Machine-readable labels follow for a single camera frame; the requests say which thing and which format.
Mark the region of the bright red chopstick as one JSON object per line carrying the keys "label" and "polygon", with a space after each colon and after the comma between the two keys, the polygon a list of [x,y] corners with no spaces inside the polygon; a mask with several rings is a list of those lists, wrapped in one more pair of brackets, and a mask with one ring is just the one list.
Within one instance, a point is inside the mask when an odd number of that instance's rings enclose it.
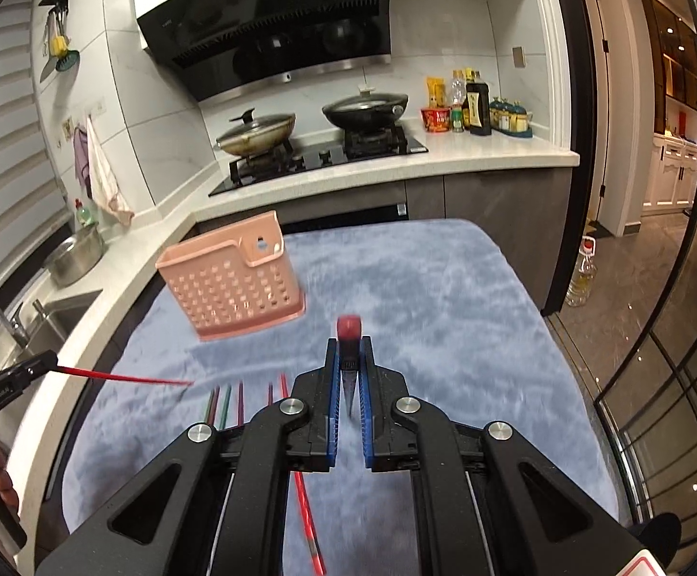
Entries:
{"label": "bright red chopstick", "polygon": [[126,376],[125,374],[111,374],[91,369],[81,369],[72,367],[56,367],[52,368],[53,372],[66,374],[66,376],[91,378],[91,380],[114,381],[114,382],[129,382],[130,384],[143,385],[167,385],[188,387],[193,385],[193,381],[187,380],[169,380],[169,378],[152,378],[152,377],[136,377]]}

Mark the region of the black wok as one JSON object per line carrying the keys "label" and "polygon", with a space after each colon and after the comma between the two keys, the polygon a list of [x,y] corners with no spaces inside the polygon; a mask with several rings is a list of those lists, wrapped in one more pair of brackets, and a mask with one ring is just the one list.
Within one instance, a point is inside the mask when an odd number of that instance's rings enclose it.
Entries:
{"label": "black wok", "polygon": [[377,132],[395,126],[408,101],[407,94],[365,90],[324,106],[322,114],[345,132]]}

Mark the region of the black gas stove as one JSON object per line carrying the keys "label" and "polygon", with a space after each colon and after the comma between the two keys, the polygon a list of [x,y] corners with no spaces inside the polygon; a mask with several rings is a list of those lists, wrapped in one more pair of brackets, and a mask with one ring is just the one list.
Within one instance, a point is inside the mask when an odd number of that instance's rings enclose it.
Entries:
{"label": "black gas stove", "polygon": [[230,173],[209,193],[211,196],[239,190],[292,174],[337,167],[338,165],[385,159],[396,155],[426,154],[427,148],[401,126],[361,134],[343,132],[339,141],[294,147],[290,141],[273,150],[230,161]]}

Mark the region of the pink perforated utensil holder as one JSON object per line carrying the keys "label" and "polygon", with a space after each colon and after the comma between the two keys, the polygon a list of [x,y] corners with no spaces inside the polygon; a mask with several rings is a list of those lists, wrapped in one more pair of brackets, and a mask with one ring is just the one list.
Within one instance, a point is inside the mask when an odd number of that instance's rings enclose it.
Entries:
{"label": "pink perforated utensil holder", "polygon": [[255,333],[306,312],[274,211],[173,244],[156,269],[203,342]]}

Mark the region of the green dish soap bottle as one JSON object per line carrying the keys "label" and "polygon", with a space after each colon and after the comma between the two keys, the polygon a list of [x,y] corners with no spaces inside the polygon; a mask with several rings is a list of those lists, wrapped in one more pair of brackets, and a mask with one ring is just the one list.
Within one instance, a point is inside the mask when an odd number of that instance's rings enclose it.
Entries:
{"label": "green dish soap bottle", "polygon": [[80,199],[76,199],[74,202],[76,220],[81,228],[88,228],[88,226],[95,226],[97,224],[95,216],[89,211],[87,207],[82,203]]}

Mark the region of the spice jar rack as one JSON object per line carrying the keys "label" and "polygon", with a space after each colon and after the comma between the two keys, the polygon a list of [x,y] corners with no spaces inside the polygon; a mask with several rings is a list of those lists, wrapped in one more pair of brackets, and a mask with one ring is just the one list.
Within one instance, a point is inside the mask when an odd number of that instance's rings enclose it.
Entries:
{"label": "spice jar rack", "polygon": [[494,130],[512,138],[533,137],[532,114],[520,101],[495,97],[489,104],[490,125]]}

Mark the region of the grey-blue fleece mat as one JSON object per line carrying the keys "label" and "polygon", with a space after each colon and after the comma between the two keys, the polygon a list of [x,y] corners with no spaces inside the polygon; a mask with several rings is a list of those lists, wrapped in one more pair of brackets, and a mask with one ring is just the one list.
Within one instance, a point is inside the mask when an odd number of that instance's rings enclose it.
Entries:
{"label": "grey-blue fleece mat", "polygon": [[53,552],[74,575],[112,575],[123,538],[93,543],[84,523],[204,416],[211,391],[244,384],[244,421],[299,374],[321,367],[341,315],[359,315],[374,361],[451,420],[508,422],[610,515],[619,511],[588,404],[536,304],[493,241],[467,221],[405,221],[295,234],[286,251],[306,312],[203,342],[169,290],[117,337],[114,374],[192,386],[109,381],[70,451],[62,508],[70,536]]}

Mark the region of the yellow snack packet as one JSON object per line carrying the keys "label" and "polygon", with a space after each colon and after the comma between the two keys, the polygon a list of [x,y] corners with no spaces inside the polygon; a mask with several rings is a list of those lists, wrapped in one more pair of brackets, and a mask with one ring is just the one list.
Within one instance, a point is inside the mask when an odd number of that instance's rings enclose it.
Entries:
{"label": "yellow snack packet", "polygon": [[447,96],[445,79],[427,77],[426,79],[427,106],[429,108],[446,108]]}

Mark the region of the white hanging towel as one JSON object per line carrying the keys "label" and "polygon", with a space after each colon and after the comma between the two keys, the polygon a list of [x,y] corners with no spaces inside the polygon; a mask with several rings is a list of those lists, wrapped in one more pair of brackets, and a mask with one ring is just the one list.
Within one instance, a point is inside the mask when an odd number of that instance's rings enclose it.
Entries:
{"label": "white hanging towel", "polygon": [[135,212],[120,191],[116,173],[111,168],[111,163],[109,163],[109,159],[98,140],[91,117],[85,119],[85,132],[88,142],[88,169],[92,200],[107,216],[114,218],[119,225],[128,228],[134,220]]}

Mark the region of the purple hanging cloth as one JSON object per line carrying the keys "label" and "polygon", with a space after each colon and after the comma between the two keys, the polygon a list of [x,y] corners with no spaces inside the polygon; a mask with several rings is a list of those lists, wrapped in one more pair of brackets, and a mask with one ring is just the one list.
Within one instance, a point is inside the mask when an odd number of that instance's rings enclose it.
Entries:
{"label": "purple hanging cloth", "polygon": [[76,126],[72,133],[74,147],[75,177],[87,199],[92,198],[91,176],[89,176],[88,135],[84,128]]}

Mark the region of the dark red chopstick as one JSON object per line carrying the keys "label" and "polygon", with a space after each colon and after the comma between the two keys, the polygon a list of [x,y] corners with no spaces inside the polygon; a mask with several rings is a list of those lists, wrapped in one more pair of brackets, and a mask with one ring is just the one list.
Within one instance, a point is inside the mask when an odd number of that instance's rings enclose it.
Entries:
{"label": "dark red chopstick", "polygon": [[220,400],[220,388],[216,386],[211,392],[208,407],[206,407],[205,422],[212,428],[217,427],[215,419],[217,418],[218,400]]}

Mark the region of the chrome faucet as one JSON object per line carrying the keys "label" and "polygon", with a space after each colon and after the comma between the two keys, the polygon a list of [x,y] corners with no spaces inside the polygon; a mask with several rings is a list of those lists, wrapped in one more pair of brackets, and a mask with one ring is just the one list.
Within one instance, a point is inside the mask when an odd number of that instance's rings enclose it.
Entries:
{"label": "chrome faucet", "polygon": [[5,311],[0,306],[0,324],[7,330],[10,337],[21,348],[27,348],[30,344],[30,336],[22,324],[19,312],[15,312],[12,317],[6,315]]}

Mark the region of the stainless steel pot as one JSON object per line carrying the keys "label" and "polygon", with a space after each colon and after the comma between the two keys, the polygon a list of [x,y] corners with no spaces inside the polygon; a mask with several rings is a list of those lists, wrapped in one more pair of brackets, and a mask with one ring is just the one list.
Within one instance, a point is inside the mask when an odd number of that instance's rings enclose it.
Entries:
{"label": "stainless steel pot", "polygon": [[96,224],[84,226],[49,253],[43,262],[53,284],[68,288],[97,265],[105,255],[106,244]]}

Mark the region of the dark soy sauce bottle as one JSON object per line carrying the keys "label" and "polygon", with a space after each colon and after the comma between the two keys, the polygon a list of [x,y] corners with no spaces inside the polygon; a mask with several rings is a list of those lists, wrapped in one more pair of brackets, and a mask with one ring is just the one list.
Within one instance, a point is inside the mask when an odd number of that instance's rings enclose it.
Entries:
{"label": "dark soy sauce bottle", "polygon": [[469,131],[473,135],[487,137],[491,134],[489,86],[477,70],[468,69],[467,106]]}

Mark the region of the green chopstick gold band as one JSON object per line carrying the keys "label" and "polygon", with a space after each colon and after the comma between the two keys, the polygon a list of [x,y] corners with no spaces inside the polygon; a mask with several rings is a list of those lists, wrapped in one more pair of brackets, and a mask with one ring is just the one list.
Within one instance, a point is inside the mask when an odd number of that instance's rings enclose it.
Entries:
{"label": "green chopstick gold band", "polygon": [[227,418],[229,417],[229,407],[232,392],[233,388],[231,387],[231,385],[227,385],[226,389],[224,389],[224,396],[222,397],[221,411],[218,412],[217,428],[219,431],[224,431],[226,429]]}

